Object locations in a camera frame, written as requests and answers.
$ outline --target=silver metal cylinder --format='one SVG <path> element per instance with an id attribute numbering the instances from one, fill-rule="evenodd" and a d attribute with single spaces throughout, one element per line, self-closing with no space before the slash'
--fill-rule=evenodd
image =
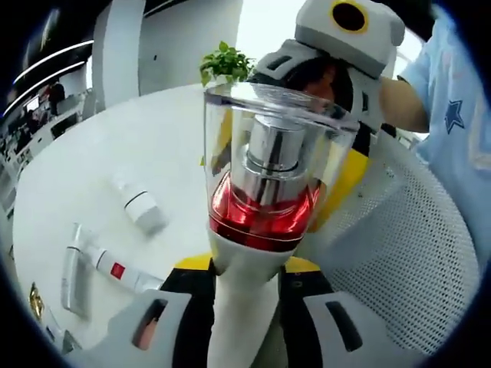
<path id="1" fill-rule="evenodd" d="M 295 201 L 308 184 L 315 137 L 307 130 L 287 120 L 256 116 L 249 143 L 236 151 L 235 189 L 257 205 Z"/>
<path id="2" fill-rule="evenodd" d="M 257 166 L 288 171 L 298 165 L 305 128 L 274 117 L 255 116 L 248 158 Z"/>

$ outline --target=yellow panel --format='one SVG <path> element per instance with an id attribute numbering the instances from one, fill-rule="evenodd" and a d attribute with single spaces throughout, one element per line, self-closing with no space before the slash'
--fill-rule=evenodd
<path id="1" fill-rule="evenodd" d="M 321 269 L 310 261 L 299 257 L 290 257 L 285 264 L 285 270 L 287 274 L 294 274 L 297 272 L 312 272 L 320 271 Z"/>
<path id="2" fill-rule="evenodd" d="M 354 149 L 350 149 L 341 172 L 339 173 L 339 177 L 332 187 L 326 203 L 312 222 L 308 232 L 316 232 L 323 226 L 329 219 L 329 216 L 331 216 L 331 213 L 339 207 L 344 198 L 350 194 L 351 190 L 353 190 L 353 188 L 361 181 L 367 169 L 367 165 L 368 157 Z"/>
<path id="3" fill-rule="evenodd" d="M 207 271 L 209 268 L 209 260 L 211 259 L 211 257 L 211 253 L 205 253 L 204 255 L 196 255 L 194 257 L 184 258 L 183 260 L 176 263 L 174 268 Z"/>
<path id="4" fill-rule="evenodd" d="M 214 156 L 218 156 L 223 149 L 229 144 L 232 139 L 232 110 L 228 109 L 225 112 L 225 116 L 222 120 L 222 125 L 220 126 L 220 133 L 218 135 L 218 140 L 216 142 L 215 150 L 213 151 Z"/>

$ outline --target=light blue shirt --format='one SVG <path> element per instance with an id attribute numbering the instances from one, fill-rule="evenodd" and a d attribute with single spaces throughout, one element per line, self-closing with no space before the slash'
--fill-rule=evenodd
<path id="1" fill-rule="evenodd" d="M 437 14 L 431 39 L 401 77 L 430 118 L 417 153 L 460 210 L 483 270 L 491 254 L 491 113 L 455 23 Z"/>

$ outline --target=transparent container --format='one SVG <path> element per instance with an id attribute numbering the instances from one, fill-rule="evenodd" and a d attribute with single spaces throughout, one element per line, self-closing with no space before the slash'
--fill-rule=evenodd
<path id="1" fill-rule="evenodd" d="M 297 91 L 249 83 L 206 90 L 211 231 L 262 251 L 295 249 L 357 131 L 338 105 Z"/>

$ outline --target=red liquid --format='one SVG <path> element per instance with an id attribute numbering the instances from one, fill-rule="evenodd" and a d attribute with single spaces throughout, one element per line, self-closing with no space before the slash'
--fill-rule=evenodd
<path id="1" fill-rule="evenodd" d="M 230 173 L 218 184 L 210 203 L 211 229 L 224 238 L 264 251 L 291 251 L 309 224 L 319 188 L 309 188 L 295 201 L 261 206 L 233 186 Z"/>

